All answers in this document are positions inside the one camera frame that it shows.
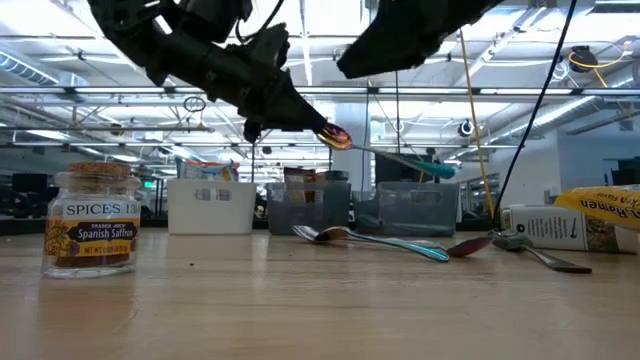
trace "ceiling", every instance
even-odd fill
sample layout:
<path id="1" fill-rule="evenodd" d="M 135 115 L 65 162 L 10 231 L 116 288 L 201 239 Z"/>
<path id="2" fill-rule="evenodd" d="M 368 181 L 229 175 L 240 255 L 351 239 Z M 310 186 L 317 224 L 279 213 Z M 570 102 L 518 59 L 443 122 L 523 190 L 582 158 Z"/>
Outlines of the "ceiling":
<path id="1" fill-rule="evenodd" d="M 276 0 L 254 1 L 254 11 L 247 23 L 240 28 L 244 34 L 256 31 L 268 17 Z M 560 29 L 564 23 L 562 10 L 545 12 L 539 21 L 514 31 L 514 26 L 522 24 L 525 9 L 507 6 L 522 1 L 507 1 L 485 15 L 480 21 L 463 28 L 467 53 L 472 68 L 472 86 L 483 88 L 539 88 L 548 72 L 550 59 L 556 48 Z M 580 1 L 581 4 L 594 1 Z M 304 7 L 304 24 L 301 7 Z M 634 24 L 640 20 L 636 13 L 598 13 L 589 7 L 573 19 L 565 41 L 563 54 L 565 60 L 556 69 L 552 87 L 587 88 L 601 87 L 593 72 L 575 73 L 567 71 L 566 55 L 571 47 L 589 46 L 600 63 L 618 61 L 602 69 L 605 79 L 630 67 L 635 56 L 640 54 L 639 28 Z M 100 87 L 140 87 L 152 86 L 144 70 L 124 57 L 108 40 L 96 25 L 88 6 L 82 0 L 1 0 L 0 13 L 0 54 L 10 51 L 15 56 L 43 71 L 60 71 L 76 74 L 85 79 L 87 85 Z M 465 87 L 462 47 L 459 36 L 451 35 L 444 40 L 440 51 L 427 59 L 424 65 L 397 74 L 388 73 L 367 79 L 346 80 L 338 71 L 335 56 L 356 39 L 370 21 L 367 9 L 360 0 L 285 0 L 272 24 L 285 22 L 291 35 L 291 48 L 285 64 L 291 71 L 294 85 L 300 87 L 350 86 L 362 87 L 367 84 L 380 87 Z M 227 44 L 237 43 L 231 37 Z M 36 86 L 18 76 L 0 71 L 2 86 Z M 170 78 L 165 86 L 190 86 L 179 79 Z M 43 94 L 5 94 L 0 100 L 11 99 L 25 107 L 42 111 L 36 116 L 22 112 L 19 115 L 5 116 L 2 123 L 7 126 L 25 125 L 61 126 L 62 123 L 85 127 L 105 127 L 121 124 L 125 127 L 143 127 L 144 131 L 126 132 L 113 136 L 108 132 L 69 132 L 79 142 L 144 142 L 159 141 L 175 143 L 237 143 L 242 144 L 242 125 L 235 108 L 217 102 L 208 104 L 200 112 L 190 114 L 182 103 L 187 95 L 165 94 L 140 95 L 125 89 L 117 94 L 86 94 L 81 106 L 60 96 Z M 344 112 L 345 104 L 367 104 L 367 96 L 362 94 L 326 94 L 305 95 L 314 107 L 331 121 L 340 123 L 344 116 L 353 113 Z M 475 104 L 478 120 L 481 123 L 483 138 L 491 136 L 509 126 L 524 115 L 530 113 L 536 96 L 498 97 L 479 99 Z M 399 115 L 400 130 L 403 139 L 409 143 L 420 144 L 466 144 L 457 133 L 461 122 L 471 117 L 471 108 L 464 97 L 440 96 L 400 96 L 399 109 L 395 96 L 379 95 L 368 97 L 368 114 L 372 120 L 372 142 L 393 144 L 396 141 L 394 126 Z M 547 97 L 546 103 L 558 102 Z M 7 111 L 16 110 L 16 103 L 6 103 Z M 365 121 L 365 107 L 362 107 L 362 121 Z M 177 128 L 188 125 L 195 127 L 202 123 L 209 131 L 186 132 Z M 164 127 L 153 130 L 151 127 Z M 18 135 L 21 141 L 32 140 L 34 134 Z M 53 138 L 38 138 L 50 141 Z M 314 135 L 309 132 L 291 133 L 272 131 L 263 140 L 268 144 L 317 144 Z M 102 153 L 123 151 L 122 149 L 100 149 Z M 194 156 L 206 160 L 229 160 L 250 163 L 250 149 L 231 149 L 229 146 L 185 147 Z M 162 154 L 152 147 L 128 150 L 127 154 L 145 157 L 145 161 L 158 164 Z M 279 174 L 275 162 L 296 165 L 326 165 L 329 154 L 320 144 L 306 148 L 275 147 L 273 153 L 265 155 L 259 152 L 264 162 L 265 180 Z"/>

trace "spanish saffron label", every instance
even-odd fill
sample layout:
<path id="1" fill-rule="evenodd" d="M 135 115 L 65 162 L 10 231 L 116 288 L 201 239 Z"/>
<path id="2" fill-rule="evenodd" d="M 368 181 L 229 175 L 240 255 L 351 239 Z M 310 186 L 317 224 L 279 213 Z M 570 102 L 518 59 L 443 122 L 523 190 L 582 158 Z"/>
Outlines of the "spanish saffron label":
<path id="1" fill-rule="evenodd" d="M 140 229 L 136 201 L 67 201 L 47 218 L 47 256 L 108 256 L 135 252 Z"/>

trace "glass jar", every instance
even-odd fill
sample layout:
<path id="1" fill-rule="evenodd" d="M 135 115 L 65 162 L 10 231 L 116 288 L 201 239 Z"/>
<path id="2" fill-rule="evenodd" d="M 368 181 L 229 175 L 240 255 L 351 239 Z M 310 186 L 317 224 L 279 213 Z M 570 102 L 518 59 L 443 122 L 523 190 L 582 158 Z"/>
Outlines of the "glass jar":
<path id="1" fill-rule="evenodd" d="M 116 163 L 72 163 L 58 173 L 49 204 L 42 274 L 89 278 L 133 271 L 136 265 L 140 180 Z"/>

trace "wooden table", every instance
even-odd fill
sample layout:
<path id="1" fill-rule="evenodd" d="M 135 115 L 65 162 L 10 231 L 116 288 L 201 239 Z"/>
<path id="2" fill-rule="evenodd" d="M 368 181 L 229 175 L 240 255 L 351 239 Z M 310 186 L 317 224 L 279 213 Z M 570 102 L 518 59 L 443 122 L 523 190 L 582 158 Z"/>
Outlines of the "wooden table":
<path id="1" fill-rule="evenodd" d="M 52 280 L 41 246 L 0 238 L 2 360 L 640 357 L 631 255 L 551 252 L 594 270 L 567 275 L 495 248 L 437 264 L 266 233 L 144 230 L 137 272 Z"/>

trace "clear plastic bin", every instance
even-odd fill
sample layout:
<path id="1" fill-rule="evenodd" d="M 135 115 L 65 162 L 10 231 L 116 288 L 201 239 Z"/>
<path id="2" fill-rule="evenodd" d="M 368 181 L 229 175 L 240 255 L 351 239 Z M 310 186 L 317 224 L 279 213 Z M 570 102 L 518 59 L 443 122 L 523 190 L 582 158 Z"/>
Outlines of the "clear plastic bin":
<path id="1" fill-rule="evenodd" d="M 458 184 L 382 182 L 376 192 L 354 192 L 358 232 L 389 236 L 453 236 Z"/>
<path id="2" fill-rule="evenodd" d="M 347 182 L 327 184 L 267 184 L 269 232 L 294 235 L 293 225 L 307 225 L 318 231 L 349 224 L 351 185 Z"/>

